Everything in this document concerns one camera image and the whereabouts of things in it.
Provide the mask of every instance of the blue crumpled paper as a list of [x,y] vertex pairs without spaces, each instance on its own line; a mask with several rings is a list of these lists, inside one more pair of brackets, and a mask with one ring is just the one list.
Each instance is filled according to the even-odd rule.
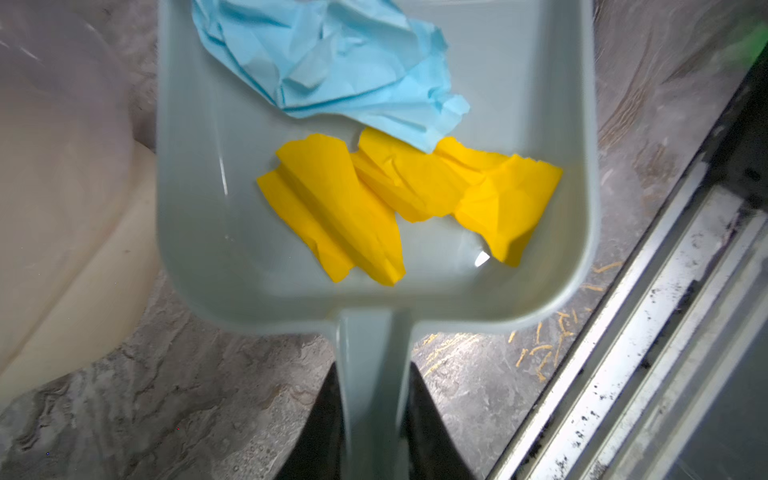
[[442,33],[389,0],[192,0],[203,46],[288,115],[341,114],[431,153],[469,111]]

